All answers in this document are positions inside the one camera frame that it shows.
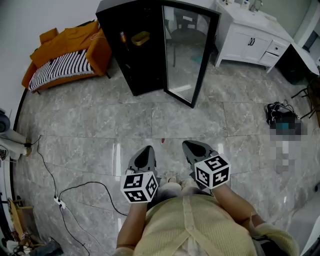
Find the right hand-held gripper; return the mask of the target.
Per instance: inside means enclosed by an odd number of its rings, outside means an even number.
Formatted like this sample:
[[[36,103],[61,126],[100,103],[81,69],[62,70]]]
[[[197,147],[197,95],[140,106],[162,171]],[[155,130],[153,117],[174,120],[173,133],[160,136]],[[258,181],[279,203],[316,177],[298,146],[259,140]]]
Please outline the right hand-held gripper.
[[[212,190],[230,180],[231,163],[224,154],[197,140],[183,141],[182,150],[187,162],[194,165],[195,180],[203,186]]]

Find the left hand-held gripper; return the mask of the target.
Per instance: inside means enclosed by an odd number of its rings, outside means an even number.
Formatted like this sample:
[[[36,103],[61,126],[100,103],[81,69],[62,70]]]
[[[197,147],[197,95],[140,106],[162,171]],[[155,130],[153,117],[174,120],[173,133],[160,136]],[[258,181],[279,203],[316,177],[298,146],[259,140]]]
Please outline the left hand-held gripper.
[[[129,160],[120,182],[120,190],[129,203],[152,201],[159,187],[156,166],[156,154],[151,145],[140,149]]]

